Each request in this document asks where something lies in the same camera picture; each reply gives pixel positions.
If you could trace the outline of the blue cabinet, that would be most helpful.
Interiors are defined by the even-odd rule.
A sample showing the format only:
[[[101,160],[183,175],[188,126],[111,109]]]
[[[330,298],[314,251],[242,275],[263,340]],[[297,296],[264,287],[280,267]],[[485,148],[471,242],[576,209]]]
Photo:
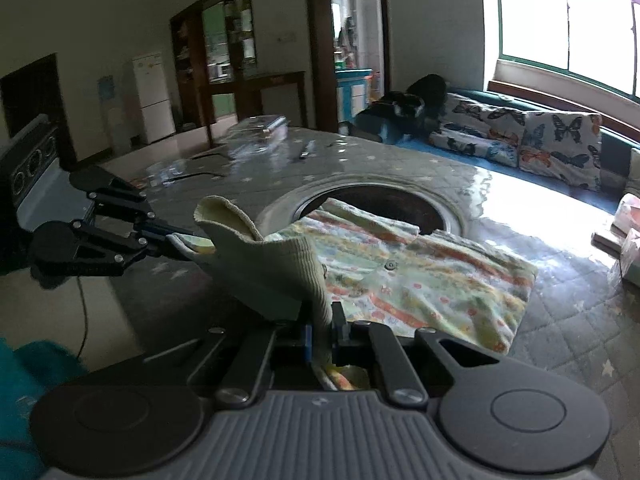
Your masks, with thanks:
[[[335,72],[337,119],[351,122],[369,105],[370,68],[342,68]]]

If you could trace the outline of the butterfly print folded quilt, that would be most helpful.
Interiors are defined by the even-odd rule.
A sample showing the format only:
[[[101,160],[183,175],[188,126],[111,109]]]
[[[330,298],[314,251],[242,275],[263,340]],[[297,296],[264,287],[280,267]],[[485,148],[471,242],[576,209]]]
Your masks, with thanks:
[[[449,93],[428,142],[435,148],[516,168],[525,130],[525,113],[520,110]]]

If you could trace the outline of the black clothes pile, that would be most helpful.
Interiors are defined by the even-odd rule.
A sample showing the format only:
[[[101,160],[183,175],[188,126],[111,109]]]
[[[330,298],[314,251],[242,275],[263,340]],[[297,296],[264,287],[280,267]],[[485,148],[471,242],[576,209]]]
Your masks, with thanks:
[[[446,80],[428,74],[410,84],[405,92],[390,91],[372,102],[349,123],[349,134],[390,145],[412,139],[425,142],[439,130],[447,96]]]

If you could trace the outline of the colourful striped fleece garment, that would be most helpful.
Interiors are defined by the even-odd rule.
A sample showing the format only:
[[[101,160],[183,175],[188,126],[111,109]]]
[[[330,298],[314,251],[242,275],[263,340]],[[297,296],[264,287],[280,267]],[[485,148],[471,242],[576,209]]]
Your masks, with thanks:
[[[203,198],[193,217],[202,235],[174,233],[171,244],[263,318],[310,324],[311,361],[333,390],[362,389],[367,379],[330,356],[332,302],[349,322],[381,323],[404,337],[434,328],[505,354],[538,274],[510,252],[442,230],[423,235],[335,198],[269,235],[221,196]]]

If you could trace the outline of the white refrigerator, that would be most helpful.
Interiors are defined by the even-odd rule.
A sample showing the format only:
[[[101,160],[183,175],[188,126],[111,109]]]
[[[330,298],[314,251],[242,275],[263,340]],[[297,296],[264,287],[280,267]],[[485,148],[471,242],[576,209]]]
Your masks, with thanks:
[[[132,69],[140,110],[143,143],[153,144],[172,136],[176,128],[162,55],[151,53],[134,58]]]

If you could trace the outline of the round induction hob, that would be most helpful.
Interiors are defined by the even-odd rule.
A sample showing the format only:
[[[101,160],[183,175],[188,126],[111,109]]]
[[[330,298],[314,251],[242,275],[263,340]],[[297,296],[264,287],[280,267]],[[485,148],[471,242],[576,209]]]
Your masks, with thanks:
[[[460,222],[454,213],[436,200],[382,183],[332,186],[301,203],[292,219],[308,216],[330,198],[379,217],[411,223],[418,226],[423,235],[432,234],[436,230],[454,234],[461,232]]]

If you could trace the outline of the butterfly print cushion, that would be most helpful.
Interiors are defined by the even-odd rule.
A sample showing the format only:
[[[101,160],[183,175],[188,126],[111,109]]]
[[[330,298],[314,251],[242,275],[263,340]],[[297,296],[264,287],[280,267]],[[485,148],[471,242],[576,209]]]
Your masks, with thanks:
[[[601,184],[599,114],[526,112],[521,170],[597,192]]]

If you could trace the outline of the clear plastic zipper bag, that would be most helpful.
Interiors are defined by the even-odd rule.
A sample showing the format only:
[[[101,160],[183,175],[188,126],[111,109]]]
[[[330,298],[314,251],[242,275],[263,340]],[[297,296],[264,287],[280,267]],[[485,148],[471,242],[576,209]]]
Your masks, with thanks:
[[[272,152],[288,137],[288,120],[282,115],[247,117],[228,129],[221,143],[232,159]]]

